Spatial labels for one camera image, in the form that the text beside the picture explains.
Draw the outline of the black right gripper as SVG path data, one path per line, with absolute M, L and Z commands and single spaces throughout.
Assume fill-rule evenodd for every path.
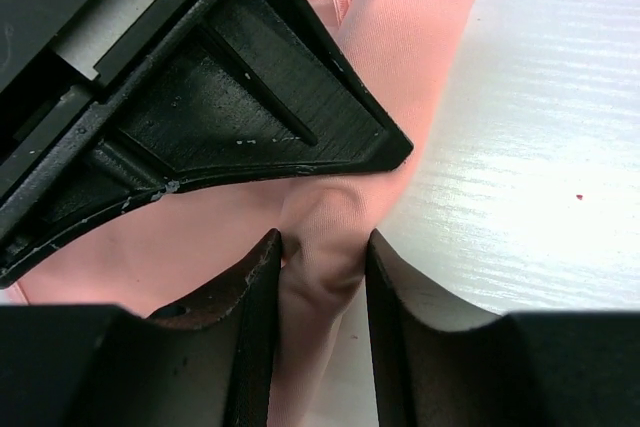
M 169 179 L 209 185 L 209 162 L 249 101 L 215 100 L 196 26 L 218 0 L 1 0 L 1 112 L 20 114 L 5 187 L 49 187 L 102 139 L 123 136 Z

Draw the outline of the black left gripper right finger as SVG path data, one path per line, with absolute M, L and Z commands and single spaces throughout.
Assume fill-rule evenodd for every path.
M 404 261 L 374 232 L 366 301 L 383 426 L 635 426 L 633 311 L 498 315 Z

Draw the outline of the pink satin napkin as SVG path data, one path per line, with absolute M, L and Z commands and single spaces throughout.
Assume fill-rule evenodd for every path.
M 396 170 L 167 195 L 82 236 L 14 284 L 19 304 L 109 303 L 148 315 L 281 232 L 280 339 L 268 422 L 298 426 L 360 288 L 370 233 L 407 187 L 475 0 L 309 0 L 414 149 Z

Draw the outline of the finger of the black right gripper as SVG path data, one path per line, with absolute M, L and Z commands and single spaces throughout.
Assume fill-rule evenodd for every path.
M 412 146 L 307 0 L 1 0 L 1 283 L 174 193 Z

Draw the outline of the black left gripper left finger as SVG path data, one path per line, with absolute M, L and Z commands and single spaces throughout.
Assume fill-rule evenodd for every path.
M 142 318 L 113 305 L 1 310 L 5 426 L 263 426 L 281 240 Z

